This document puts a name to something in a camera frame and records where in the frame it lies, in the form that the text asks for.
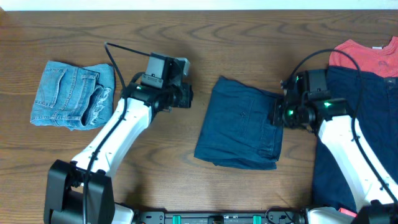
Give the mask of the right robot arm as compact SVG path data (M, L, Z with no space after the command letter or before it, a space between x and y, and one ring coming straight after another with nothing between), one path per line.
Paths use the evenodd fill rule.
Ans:
M357 208L355 217L332 207L306 208L295 223L397 223L397 183L371 149L345 99L280 99L270 120L274 126L308 129L318 136L344 175Z

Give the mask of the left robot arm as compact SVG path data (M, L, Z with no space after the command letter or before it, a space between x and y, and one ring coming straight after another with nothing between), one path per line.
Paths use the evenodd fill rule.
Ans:
M94 138L70 162L56 160L49 169L45 223L132 223L134 210L114 201L112 179L133 142L155 115L171 108L189 108L188 83L163 89L130 83L118 106Z

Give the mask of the dark navy blue shorts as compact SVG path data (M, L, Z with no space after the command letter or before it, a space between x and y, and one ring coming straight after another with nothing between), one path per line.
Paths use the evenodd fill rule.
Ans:
M269 115L282 95L220 77L195 148L197 159L216 166L274 170L279 160L283 128Z

